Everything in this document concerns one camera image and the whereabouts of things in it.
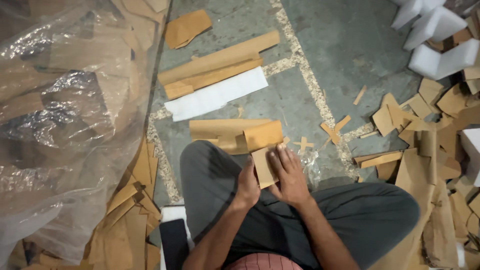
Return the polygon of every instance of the person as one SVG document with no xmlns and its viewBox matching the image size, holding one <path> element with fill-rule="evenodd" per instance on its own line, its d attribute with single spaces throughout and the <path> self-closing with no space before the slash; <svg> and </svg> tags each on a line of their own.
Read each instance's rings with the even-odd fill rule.
<svg viewBox="0 0 480 270">
<path fill-rule="evenodd" d="M 310 193 L 292 150 L 280 144 L 267 157 L 279 181 L 260 190 L 251 156 L 242 169 L 210 142 L 184 149 L 181 182 L 196 244 L 185 270 L 363 270 L 418 221 L 418 204 L 395 185 Z"/>
</svg>

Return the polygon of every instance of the gray floor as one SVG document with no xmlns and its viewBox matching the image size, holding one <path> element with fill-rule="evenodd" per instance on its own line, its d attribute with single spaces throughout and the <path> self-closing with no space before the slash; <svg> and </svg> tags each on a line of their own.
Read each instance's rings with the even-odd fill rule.
<svg viewBox="0 0 480 270">
<path fill-rule="evenodd" d="M 191 56 L 204 56 L 271 30 L 280 31 L 281 42 L 261 53 L 264 65 L 292 55 L 284 27 L 277 19 L 281 7 L 272 7 L 276 0 L 172 0 L 170 20 L 181 14 L 205 9 L 213 22 L 212 29 L 197 36 L 188 46 L 173 50 L 163 46 L 160 70 L 167 70 L 190 61 Z M 335 119 L 346 115 L 351 121 L 342 134 L 371 122 L 382 96 L 393 93 L 402 103 L 417 93 L 420 77 L 406 66 L 410 53 L 402 50 L 409 27 L 394 31 L 389 27 L 397 7 L 388 0 L 282 0 L 281 4 L 293 26 L 308 64 Z M 299 66 L 267 78 L 269 87 L 230 102 L 226 107 L 195 119 L 242 118 L 279 119 L 284 135 L 292 141 L 308 138 L 318 148 L 328 134 L 319 126 L 324 120 L 309 91 Z M 361 87 L 367 92 L 358 106 L 352 104 Z M 157 86 L 151 112 L 161 110 L 166 96 Z M 171 117 L 154 122 L 166 158 L 177 179 L 181 195 L 179 157 L 191 141 L 188 121 L 174 123 Z M 352 139 L 346 145 L 352 156 L 404 149 L 407 145 L 393 131 L 387 137 L 377 135 Z M 295 150 L 299 147 L 289 146 Z M 320 151 L 317 163 L 322 172 L 318 188 L 351 183 L 335 145 L 329 143 Z M 358 170 L 366 181 L 378 181 L 373 168 Z M 168 194 L 157 179 L 155 201 L 169 203 Z"/>
</svg>

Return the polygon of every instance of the striped shirt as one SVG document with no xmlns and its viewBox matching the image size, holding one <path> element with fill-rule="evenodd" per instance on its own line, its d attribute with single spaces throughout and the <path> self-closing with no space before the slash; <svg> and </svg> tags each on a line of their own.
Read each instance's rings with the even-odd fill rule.
<svg viewBox="0 0 480 270">
<path fill-rule="evenodd" d="M 302 270 L 298 264 L 277 254 L 253 253 L 230 264 L 227 270 Z"/>
</svg>

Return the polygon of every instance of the clear plastic wrap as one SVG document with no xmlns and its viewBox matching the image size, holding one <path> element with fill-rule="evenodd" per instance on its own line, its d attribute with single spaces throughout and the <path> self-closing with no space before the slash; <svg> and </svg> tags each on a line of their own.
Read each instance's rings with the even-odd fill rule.
<svg viewBox="0 0 480 270">
<path fill-rule="evenodd" d="M 164 20 L 0 1 L 0 268 L 25 237 L 80 263 L 139 146 Z"/>
<path fill-rule="evenodd" d="M 320 167 L 317 164 L 320 150 L 308 149 L 299 151 L 300 163 L 303 168 L 303 174 L 307 179 L 307 186 L 309 190 L 317 190 L 318 184 L 322 179 Z"/>
</svg>

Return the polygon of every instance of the concrete floor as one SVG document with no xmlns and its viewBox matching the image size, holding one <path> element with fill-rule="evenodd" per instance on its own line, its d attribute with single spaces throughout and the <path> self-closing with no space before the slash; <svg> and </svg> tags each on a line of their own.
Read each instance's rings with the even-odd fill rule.
<svg viewBox="0 0 480 270">
<path fill-rule="evenodd" d="M 402 50 L 409 27 L 390 28 L 397 6 L 388 0 L 172 0 L 169 19 L 205 9 L 213 27 L 184 48 L 163 46 L 160 70 L 190 61 L 277 29 L 281 42 L 265 52 L 264 72 L 269 87 L 230 102 L 194 119 L 271 118 L 283 133 L 299 142 L 301 136 L 320 148 L 346 115 L 338 146 L 329 143 L 317 163 L 322 177 L 318 189 L 352 183 L 358 176 L 378 181 L 374 168 L 359 170 L 351 158 L 407 147 L 393 131 L 359 139 L 371 132 L 371 116 L 382 96 L 393 93 L 402 103 L 417 93 L 420 77 L 406 66 L 410 53 Z M 368 87 L 358 106 L 352 104 L 363 85 Z M 179 157 L 190 143 L 188 120 L 174 123 L 165 110 L 158 85 L 150 109 L 148 137 L 160 159 L 155 201 L 158 206 L 181 198 Z M 294 150 L 299 146 L 288 144 Z"/>
</svg>

